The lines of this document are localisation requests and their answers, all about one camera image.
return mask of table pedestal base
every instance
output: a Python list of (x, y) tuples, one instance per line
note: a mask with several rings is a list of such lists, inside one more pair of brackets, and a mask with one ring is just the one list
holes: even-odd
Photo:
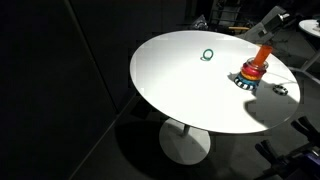
[(170, 118), (162, 125), (159, 134), (164, 153), (174, 162), (183, 165), (202, 161), (207, 156), (211, 145), (207, 131), (189, 128)]

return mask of green ring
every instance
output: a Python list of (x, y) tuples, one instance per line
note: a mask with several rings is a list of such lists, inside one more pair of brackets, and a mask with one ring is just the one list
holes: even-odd
[[(205, 54), (206, 54), (207, 51), (211, 52), (211, 56), (210, 56), (210, 57), (206, 57), (206, 56), (205, 56)], [(206, 60), (206, 61), (210, 61), (212, 57), (213, 57), (213, 51), (212, 51), (211, 49), (206, 49), (206, 50), (203, 52), (203, 55), (202, 55), (202, 58), (201, 58), (201, 59), (204, 59), (204, 60)]]

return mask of table top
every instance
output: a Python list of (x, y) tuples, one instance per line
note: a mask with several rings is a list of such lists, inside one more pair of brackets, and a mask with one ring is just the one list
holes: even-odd
[[(200, 58), (212, 49), (210, 61)], [(138, 92), (153, 107), (190, 126), (222, 133), (264, 131), (297, 110), (300, 90), (291, 71), (272, 54), (256, 93), (233, 79), (259, 47), (242, 39), (206, 31), (163, 34), (142, 44), (130, 63)], [(272, 91), (282, 84), (289, 92)]]
[(313, 29), (318, 26), (317, 20), (314, 20), (314, 19), (303, 20), (303, 21), (300, 21), (299, 26), (302, 30), (304, 30), (308, 34), (320, 38), (320, 32)]

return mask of dark floor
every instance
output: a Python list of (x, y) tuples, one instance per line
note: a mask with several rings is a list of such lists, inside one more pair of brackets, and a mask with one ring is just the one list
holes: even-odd
[[(279, 43), (277, 49), (280, 49), (280, 59), (290, 66), (301, 66), (314, 53), (298, 32), (281, 32), (275, 40), (288, 40), (288, 43)], [(295, 76), (302, 98), (292, 119), (306, 115), (320, 129), (320, 85), (300, 73), (295, 73)], [(150, 106), (138, 103), (140, 100), (140, 97), (135, 97), (130, 102), (72, 179), (247, 180), (269, 168), (268, 162), (255, 150), (256, 143), (268, 139), (279, 154), (286, 154), (307, 142), (303, 135), (291, 127), (292, 119), (263, 133), (211, 133), (212, 147), (205, 160), (193, 166), (178, 165), (165, 156), (159, 145), (158, 133), (163, 122), (160, 113), (152, 112)]]

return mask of white round table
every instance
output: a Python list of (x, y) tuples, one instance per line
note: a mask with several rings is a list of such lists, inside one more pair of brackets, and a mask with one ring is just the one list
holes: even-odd
[[(210, 61), (201, 57), (214, 51)], [(214, 32), (178, 31), (150, 39), (134, 53), (130, 75), (138, 92), (171, 117), (159, 135), (164, 153), (180, 164), (203, 160), (210, 149), (207, 131), (253, 133), (288, 120), (300, 101), (291, 71), (269, 55), (269, 68), (255, 93), (233, 79), (259, 47), (242, 39)], [(289, 92), (273, 92), (282, 84)]]
[[(314, 19), (309, 19), (309, 20), (303, 20), (299, 23), (299, 27), (305, 31), (306, 33), (320, 38), (320, 31), (315, 30), (316, 28), (319, 28), (318, 23)], [(307, 72), (307, 69), (317, 60), (320, 59), (320, 49), (317, 50), (317, 52), (311, 57), (311, 59), (303, 64), (301, 68), (293, 68), (290, 67), (291, 70), (302, 72), (305, 75), (307, 75), (309, 78), (314, 80), (316, 83), (320, 84), (320, 81), (312, 76), (310, 73)]]

